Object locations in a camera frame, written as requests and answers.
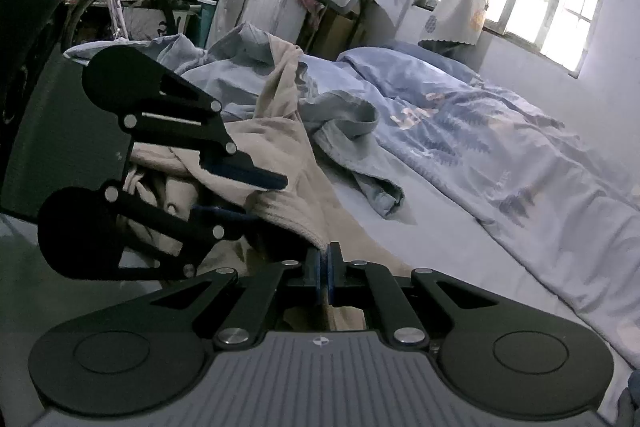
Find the grey-blue garment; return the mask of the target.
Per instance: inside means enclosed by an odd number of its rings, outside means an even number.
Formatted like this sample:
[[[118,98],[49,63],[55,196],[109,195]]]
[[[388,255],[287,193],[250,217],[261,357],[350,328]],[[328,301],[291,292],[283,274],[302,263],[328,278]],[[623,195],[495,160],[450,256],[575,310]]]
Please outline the grey-blue garment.
[[[216,98],[226,124],[277,116],[301,122],[311,144],[352,174],[381,217],[390,217],[404,202],[405,193],[374,137],[378,109],[345,90],[322,92],[295,44],[242,23],[208,49],[179,34],[86,42],[63,55],[86,65],[109,46],[131,46]]]

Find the brown cardboard box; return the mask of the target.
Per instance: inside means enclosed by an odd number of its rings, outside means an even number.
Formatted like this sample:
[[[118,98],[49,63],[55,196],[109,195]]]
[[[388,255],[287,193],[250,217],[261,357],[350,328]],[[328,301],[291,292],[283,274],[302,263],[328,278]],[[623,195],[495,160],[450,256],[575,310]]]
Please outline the brown cardboard box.
[[[315,20],[307,16],[296,43],[308,55],[334,61],[346,50],[373,42],[389,23],[386,12],[375,1],[364,6],[360,0],[346,13],[322,4]]]

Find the blue patterned quilt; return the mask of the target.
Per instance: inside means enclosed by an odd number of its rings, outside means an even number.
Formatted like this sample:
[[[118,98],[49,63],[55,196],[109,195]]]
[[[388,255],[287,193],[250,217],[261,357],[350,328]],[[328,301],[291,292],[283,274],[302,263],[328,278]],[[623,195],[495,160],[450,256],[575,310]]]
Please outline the blue patterned quilt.
[[[320,90],[371,103],[385,150],[638,363],[639,187],[622,167],[514,92],[414,44],[304,64]]]

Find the beige cloth garment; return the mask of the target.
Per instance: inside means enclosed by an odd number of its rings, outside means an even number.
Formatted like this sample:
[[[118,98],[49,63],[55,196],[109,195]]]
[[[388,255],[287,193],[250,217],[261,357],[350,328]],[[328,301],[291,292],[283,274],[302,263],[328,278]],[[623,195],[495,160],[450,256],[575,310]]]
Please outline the beige cloth garment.
[[[326,249],[337,242],[347,261],[372,261],[395,275],[410,274],[408,265],[371,239],[338,201],[314,156],[319,149],[301,122],[277,116],[235,121],[226,127],[257,167],[288,178],[284,190],[254,190],[205,171],[192,150],[151,144],[134,146],[124,183],[126,192],[182,219],[189,218],[197,202],[218,195],[268,223],[265,232],[213,247],[205,270],[230,265],[243,274],[253,273],[268,254],[291,258],[310,247]]]

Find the blue bed sheet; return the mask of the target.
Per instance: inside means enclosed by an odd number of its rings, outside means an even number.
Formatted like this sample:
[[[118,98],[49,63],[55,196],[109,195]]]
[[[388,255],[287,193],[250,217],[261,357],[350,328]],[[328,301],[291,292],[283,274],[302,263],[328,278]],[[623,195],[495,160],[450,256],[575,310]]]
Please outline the blue bed sheet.
[[[320,167],[344,208],[391,254],[413,268],[432,268],[495,294],[574,320],[575,314],[496,243],[480,224],[391,157],[406,200],[388,219],[364,198],[349,172]],[[37,228],[1,218],[1,410],[9,426],[30,424],[41,405],[27,360],[40,335],[58,323],[157,289],[155,283],[81,282],[60,277],[43,260]]]

